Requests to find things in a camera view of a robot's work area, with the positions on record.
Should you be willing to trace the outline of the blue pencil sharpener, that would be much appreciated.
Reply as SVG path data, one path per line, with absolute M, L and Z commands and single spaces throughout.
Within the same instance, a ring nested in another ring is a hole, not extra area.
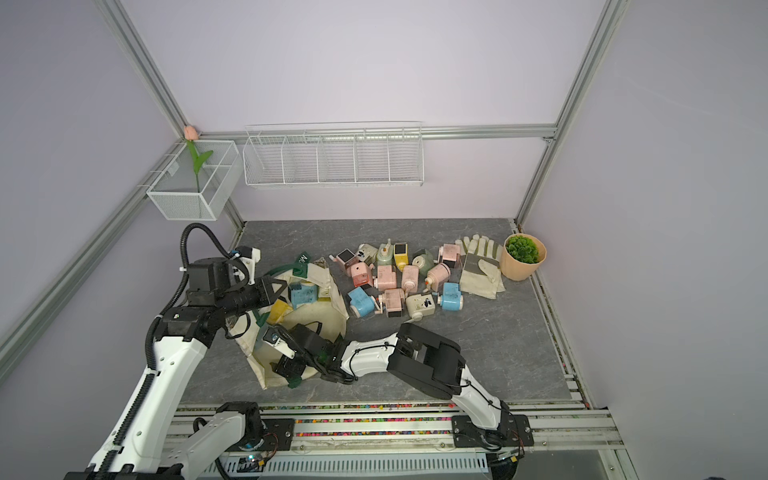
M 458 283 L 446 282 L 442 293 L 438 295 L 438 304 L 447 311 L 460 311 L 463 309 L 463 294 Z
M 318 286 L 311 282 L 294 282 L 290 287 L 290 301 L 294 310 L 318 300 Z
M 356 318 L 363 318 L 379 310 L 377 299 L 372 294 L 370 285 L 362 285 L 348 293 L 348 304 Z

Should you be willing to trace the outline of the cream tote bag green handles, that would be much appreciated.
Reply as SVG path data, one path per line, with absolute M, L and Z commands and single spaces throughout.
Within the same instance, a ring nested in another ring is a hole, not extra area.
M 263 389 L 294 388 L 317 374 L 302 355 L 346 335 L 349 314 L 324 260 L 302 253 L 267 272 L 268 300 L 226 323 Z

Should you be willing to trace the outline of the beige pencil sharpener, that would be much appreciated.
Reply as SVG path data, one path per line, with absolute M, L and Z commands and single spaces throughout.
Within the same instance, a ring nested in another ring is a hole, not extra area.
M 378 248 L 368 243 L 360 244 L 357 250 L 357 258 L 360 262 L 372 265 L 376 262 Z
M 413 294 L 405 299 L 409 322 L 418 322 L 432 316 L 436 311 L 436 300 L 431 294 Z

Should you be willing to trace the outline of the yellow pencil sharpener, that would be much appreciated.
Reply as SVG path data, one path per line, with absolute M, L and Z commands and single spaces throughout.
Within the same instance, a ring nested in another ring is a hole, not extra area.
M 278 299 L 270 309 L 266 322 L 277 325 L 285 320 L 285 317 L 293 311 L 292 305 L 282 299 Z
M 393 260 L 396 268 L 400 272 L 402 272 L 404 268 L 410 263 L 409 248 L 406 242 L 398 242 L 394 244 Z

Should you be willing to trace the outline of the olive green pencil sharpener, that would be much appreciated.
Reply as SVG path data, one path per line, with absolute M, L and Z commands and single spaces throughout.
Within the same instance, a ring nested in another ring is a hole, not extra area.
M 435 258 L 430 251 L 422 249 L 415 253 L 411 264 L 419 270 L 422 277 L 426 277 L 428 272 L 435 266 Z

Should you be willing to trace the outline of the round pink pencil sharpener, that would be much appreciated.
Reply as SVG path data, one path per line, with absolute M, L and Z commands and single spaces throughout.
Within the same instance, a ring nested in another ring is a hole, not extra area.
M 426 274 L 424 283 L 425 290 L 439 292 L 441 286 L 451 277 L 451 269 L 444 263 L 438 263 L 432 267 Z

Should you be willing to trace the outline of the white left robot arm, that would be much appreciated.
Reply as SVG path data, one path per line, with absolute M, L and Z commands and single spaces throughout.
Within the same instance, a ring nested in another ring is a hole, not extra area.
M 227 319 L 274 303 L 286 282 L 261 277 L 209 305 L 171 309 L 145 340 L 148 366 L 113 432 L 82 471 L 68 479 L 196 479 L 229 448 L 276 452 L 255 402 L 222 405 L 198 431 L 169 453 L 163 451 L 181 396 Z

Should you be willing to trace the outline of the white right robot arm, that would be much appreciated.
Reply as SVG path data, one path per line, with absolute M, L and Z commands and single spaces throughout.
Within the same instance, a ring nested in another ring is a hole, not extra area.
M 274 373 L 291 387 L 310 367 L 329 382 L 350 385 L 369 374 L 389 373 L 425 395 L 450 400 L 483 433 L 506 437 L 510 431 L 507 404 L 485 389 L 472 374 L 461 347 L 414 323 L 404 323 L 385 338 L 367 342 L 338 336 L 335 341 L 298 324 L 271 326 L 262 336 L 281 353 Z

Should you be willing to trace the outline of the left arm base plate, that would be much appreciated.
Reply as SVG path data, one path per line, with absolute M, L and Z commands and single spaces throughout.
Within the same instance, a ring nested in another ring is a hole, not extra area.
M 245 439 L 227 449 L 231 453 L 283 452 L 291 448 L 296 422 L 293 418 L 267 418 L 261 420 L 256 433 L 247 432 Z

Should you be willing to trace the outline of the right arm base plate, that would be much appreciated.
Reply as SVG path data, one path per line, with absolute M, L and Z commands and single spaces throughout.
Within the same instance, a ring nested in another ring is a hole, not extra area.
M 496 429 L 476 426 L 468 415 L 454 415 L 450 433 L 458 448 L 482 448 L 498 451 L 504 448 L 527 448 L 535 443 L 527 416 L 503 413 Z

